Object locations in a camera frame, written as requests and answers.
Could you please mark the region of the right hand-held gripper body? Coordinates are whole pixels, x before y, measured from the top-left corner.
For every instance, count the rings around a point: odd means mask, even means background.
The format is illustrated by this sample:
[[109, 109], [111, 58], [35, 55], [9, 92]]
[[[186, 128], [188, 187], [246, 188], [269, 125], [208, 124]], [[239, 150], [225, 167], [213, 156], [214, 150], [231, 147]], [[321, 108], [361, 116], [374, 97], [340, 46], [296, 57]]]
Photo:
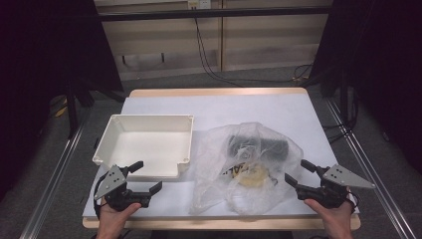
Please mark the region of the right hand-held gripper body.
[[298, 199], [313, 199], [328, 209], [337, 208], [345, 201], [351, 202], [348, 198], [350, 186], [375, 188], [374, 183], [338, 164], [332, 167], [318, 166], [316, 174], [320, 178], [320, 186], [314, 188], [298, 184], [296, 189]]

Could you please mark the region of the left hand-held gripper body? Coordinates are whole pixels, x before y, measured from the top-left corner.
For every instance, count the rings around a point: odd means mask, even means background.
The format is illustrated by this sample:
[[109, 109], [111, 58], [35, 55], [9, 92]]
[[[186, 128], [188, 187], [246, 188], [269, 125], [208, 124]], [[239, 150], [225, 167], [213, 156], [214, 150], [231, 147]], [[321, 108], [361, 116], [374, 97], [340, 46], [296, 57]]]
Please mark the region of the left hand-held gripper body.
[[101, 210], [98, 204], [100, 199], [104, 199], [112, 209], [122, 211], [132, 203], [140, 203], [142, 207], [149, 206], [149, 192], [133, 192], [127, 188], [126, 178], [130, 173], [129, 166], [119, 167], [113, 165], [98, 181], [94, 192], [94, 209]]

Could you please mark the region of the black device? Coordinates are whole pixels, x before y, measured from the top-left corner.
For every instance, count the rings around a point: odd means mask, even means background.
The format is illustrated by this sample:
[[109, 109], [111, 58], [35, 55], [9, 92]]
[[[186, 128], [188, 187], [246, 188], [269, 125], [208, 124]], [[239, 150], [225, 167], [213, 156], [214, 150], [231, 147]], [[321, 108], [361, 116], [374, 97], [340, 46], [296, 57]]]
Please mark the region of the black device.
[[228, 141], [228, 155], [236, 159], [285, 160], [288, 152], [289, 143], [285, 139], [231, 135]]

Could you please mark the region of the clear plastic bag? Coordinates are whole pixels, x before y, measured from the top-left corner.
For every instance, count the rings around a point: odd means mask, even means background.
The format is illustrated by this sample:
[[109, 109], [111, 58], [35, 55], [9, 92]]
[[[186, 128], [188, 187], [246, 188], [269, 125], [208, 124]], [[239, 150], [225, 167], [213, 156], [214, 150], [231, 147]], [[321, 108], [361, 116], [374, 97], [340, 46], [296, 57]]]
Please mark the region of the clear plastic bag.
[[[289, 152], [285, 160], [242, 160], [228, 155], [231, 135], [285, 139]], [[287, 136], [258, 122], [229, 124], [208, 130], [199, 141], [195, 156], [194, 189], [190, 212], [202, 214], [218, 204], [239, 215], [269, 212], [288, 198], [285, 174], [298, 175], [303, 150]], [[235, 178], [243, 164], [261, 164], [269, 176], [260, 187], [246, 187]]]

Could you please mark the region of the person's left hand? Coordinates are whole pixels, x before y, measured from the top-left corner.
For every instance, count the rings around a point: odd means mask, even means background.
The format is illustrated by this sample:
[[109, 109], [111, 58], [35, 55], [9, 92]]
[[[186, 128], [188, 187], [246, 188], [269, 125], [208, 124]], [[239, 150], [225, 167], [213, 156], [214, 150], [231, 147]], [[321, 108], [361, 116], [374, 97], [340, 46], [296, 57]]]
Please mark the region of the person's left hand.
[[122, 211], [112, 209], [107, 203], [101, 206], [100, 229], [117, 232], [123, 229], [128, 218], [141, 207], [140, 203], [132, 203]]

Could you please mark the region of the person's right hand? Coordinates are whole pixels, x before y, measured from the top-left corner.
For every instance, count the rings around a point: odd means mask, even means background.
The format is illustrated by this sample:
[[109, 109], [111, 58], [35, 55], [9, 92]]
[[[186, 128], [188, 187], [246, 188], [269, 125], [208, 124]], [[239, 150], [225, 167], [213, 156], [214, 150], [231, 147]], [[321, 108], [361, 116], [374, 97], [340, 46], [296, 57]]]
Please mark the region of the person's right hand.
[[352, 206], [349, 202], [343, 202], [337, 208], [328, 209], [313, 199], [306, 199], [305, 205], [321, 217], [326, 231], [340, 232], [350, 230]]

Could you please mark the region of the white plastic box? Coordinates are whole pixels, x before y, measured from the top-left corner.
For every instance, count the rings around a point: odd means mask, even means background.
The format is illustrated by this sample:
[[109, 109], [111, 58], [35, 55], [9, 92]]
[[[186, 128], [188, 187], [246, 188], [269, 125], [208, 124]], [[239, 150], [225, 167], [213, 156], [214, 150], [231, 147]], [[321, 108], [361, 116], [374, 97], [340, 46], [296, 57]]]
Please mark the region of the white plastic box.
[[178, 178], [190, 166], [193, 123], [190, 115], [112, 115], [93, 162], [109, 170], [142, 161], [131, 180]]

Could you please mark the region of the yellow round item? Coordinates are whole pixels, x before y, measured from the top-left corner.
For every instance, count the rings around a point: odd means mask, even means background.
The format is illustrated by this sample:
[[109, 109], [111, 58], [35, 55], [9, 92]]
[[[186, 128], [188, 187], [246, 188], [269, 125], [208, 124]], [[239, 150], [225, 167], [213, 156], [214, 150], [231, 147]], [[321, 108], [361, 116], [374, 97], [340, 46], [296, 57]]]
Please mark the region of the yellow round item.
[[243, 164], [235, 178], [243, 186], [260, 187], [268, 176], [268, 169], [261, 164]]

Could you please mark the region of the black stand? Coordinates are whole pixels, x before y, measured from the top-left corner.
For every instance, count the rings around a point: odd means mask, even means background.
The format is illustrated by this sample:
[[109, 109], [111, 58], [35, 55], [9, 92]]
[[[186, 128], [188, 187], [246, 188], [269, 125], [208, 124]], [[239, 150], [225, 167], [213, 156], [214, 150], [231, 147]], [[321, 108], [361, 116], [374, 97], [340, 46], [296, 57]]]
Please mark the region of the black stand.
[[95, 100], [91, 95], [91, 91], [99, 92], [102, 95], [113, 99], [119, 103], [124, 102], [123, 96], [120, 96], [112, 90], [108, 90], [107, 88], [102, 87], [99, 84], [85, 80], [67, 81], [66, 99], [70, 123], [69, 138], [72, 138], [79, 129], [76, 101], [79, 101], [84, 108], [92, 107], [94, 105]]

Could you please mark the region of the white paper sheet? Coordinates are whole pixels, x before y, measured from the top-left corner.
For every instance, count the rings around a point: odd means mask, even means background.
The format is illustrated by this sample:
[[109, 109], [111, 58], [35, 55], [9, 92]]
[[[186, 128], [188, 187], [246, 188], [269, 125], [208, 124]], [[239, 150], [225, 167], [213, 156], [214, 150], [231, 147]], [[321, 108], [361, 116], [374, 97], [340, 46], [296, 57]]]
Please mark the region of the white paper sheet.
[[133, 191], [162, 184], [137, 219], [310, 215], [285, 182], [319, 185], [304, 159], [337, 163], [307, 94], [128, 98], [93, 157], [102, 172], [142, 162]]

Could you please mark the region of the wooden table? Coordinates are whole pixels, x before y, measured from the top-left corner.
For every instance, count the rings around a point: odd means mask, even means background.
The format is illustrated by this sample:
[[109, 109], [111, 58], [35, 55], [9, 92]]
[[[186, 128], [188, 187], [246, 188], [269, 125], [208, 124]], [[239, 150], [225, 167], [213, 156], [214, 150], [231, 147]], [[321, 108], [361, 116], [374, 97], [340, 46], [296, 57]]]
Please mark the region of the wooden table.
[[309, 94], [302, 88], [227, 88], [135, 90], [119, 115], [194, 117], [190, 166], [178, 178], [128, 179], [140, 191], [160, 180], [163, 187], [149, 207], [138, 210], [126, 225], [144, 230], [311, 230], [321, 219], [296, 197], [288, 198], [263, 215], [239, 215], [218, 204], [191, 215], [193, 172], [199, 141], [205, 131], [227, 124], [257, 121], [291, 138], [316, 165], [336, 163]]

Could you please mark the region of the black curtain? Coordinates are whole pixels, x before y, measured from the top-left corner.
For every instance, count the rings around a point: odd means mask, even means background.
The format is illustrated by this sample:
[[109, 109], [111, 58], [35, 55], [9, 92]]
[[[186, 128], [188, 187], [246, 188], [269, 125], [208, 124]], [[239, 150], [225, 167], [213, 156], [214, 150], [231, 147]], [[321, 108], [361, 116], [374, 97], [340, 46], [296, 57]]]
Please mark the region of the black curtain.
[[0, 200], [38, 144], [50, 101], [122, 85], [94, 0], [0, 0]]
[[422, 174], [422, 0], [332, 0], [311, 81], [354, 88]]

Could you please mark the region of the black horizontal bar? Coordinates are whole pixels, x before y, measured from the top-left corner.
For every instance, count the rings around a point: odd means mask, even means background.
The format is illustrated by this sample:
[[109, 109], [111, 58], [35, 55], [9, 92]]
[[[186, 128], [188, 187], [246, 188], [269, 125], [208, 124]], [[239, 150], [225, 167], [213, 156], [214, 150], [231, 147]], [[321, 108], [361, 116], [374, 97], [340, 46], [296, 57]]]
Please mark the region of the black horizontal bar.
[[327, 14], [330, 6], [176, 10], [99, 14], [102, 22]]

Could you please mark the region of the metal floor rail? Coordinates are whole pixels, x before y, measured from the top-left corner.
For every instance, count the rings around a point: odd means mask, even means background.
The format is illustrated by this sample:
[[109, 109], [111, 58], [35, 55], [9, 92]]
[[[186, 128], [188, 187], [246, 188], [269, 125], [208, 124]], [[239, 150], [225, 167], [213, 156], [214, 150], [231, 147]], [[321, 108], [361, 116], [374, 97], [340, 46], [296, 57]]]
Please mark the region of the metal floor rail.
[[64, 177], [65, 170], [68, 168], [73, 154], [79, 144], [91, 111], [91, 109], [82, 110], [81, 116], [79, 117], [80, 124], [77, 126], [73, 135], [67, 140], [67, 144], [58, 160], [55, 170], [51, 174], [48, 184], [19, 239], [37, 239], [52, 206], [59, 185]]
[[422, 239], [421, 175], [403, 157], [392, 141], [386, 140], [377, 121], [360, 109], [356, 126], [342, 124], [336, 101], [328, 98], [318, 111], [325, 134], [338, 163], [376, 185], [374, 190], [356, 188], [359, 196], [358, 239]]

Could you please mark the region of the white wall socket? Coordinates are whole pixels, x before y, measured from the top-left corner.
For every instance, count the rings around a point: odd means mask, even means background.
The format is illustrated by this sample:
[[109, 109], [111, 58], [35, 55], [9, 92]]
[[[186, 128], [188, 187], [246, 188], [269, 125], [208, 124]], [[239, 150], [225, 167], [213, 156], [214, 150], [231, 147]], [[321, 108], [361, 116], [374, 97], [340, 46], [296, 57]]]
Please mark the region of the white wall socket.
[[190, 10], [208, 10], [211, 8], [211, 0], [188, 0]]

